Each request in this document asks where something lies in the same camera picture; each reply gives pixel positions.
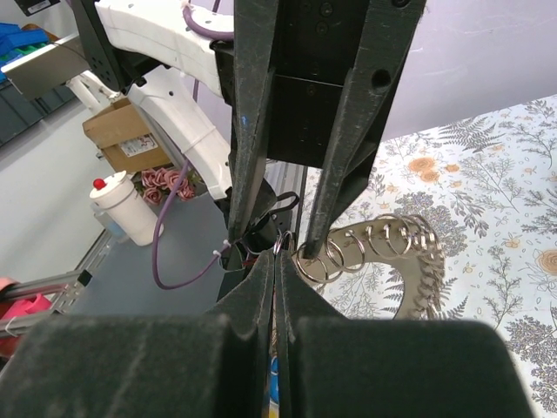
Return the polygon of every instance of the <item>blue plastic bin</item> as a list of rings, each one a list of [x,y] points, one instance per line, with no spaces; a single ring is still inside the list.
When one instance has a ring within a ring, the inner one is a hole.
[[[18,33],[21,32],[19,26],[16,24],[2,24],[0,23],[0,37],[4,35],[9,35],[10,33]]]
[[[40,44],[48,41],[49,38],[42,29],[22,30],[18,33],[10,33],[0,37],[0,56],[6,55],[11,50],[15,50],[22,46]]]
[[[23,54],[19,53],[18,51],[10,51],[7,56],[3,57],[3,59],[0,58],[0,83],[2,83],[6,79],[6,76],[1,71],[2,67],[5,66],[7,63],[11,63],[16,59],[21,58],[22,56]]]

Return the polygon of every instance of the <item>screw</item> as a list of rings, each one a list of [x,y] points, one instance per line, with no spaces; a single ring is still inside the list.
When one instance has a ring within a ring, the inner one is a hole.
[[[410,0],[392,0],[394,7],[404,7],[410,3]]]
[[[321,16],[329,17],[332,14],[332,4],[323,3],[321,4]]]
[[[375,91],[385,91],[391,85],[391,74],[387,70],[376,70],[372,75],[372,88]]]
[[[319,36],[323,37],[329,31],[329,25],[325,22],[319,22],[315,27],[315,31]]]

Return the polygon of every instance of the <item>red cap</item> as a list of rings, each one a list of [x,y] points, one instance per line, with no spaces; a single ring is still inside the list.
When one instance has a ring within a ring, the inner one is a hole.
[[[101,190],[102,188],[106,187],[106,183],[103,179],[95,179],[93,181],[93,187],[95,187],[97,190]]]

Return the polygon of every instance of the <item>ring holder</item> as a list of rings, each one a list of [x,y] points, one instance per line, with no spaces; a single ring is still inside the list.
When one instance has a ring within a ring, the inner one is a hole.
[[[313,260],[301,258],[305,244],[292,255],[300,276],[311,286],[333,283],[366,263],[392,266],[404,281],[394,319],[434,319],[440,311],[445,255],[435,231],[419,215],[380,215],[373,220],[332,229]]]

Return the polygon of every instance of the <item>floral tablecloth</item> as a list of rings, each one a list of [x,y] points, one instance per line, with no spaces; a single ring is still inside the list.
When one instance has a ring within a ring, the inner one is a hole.
[[[505,341],[536,416],[557,416],[557,96],[381,143],[367,190],[334,224],[419,213],[446,252],[441,319]],[[319,170],[308,172],[305,237]],[[352,318],[392,318],[401,277],[383,264],[318,291]]]

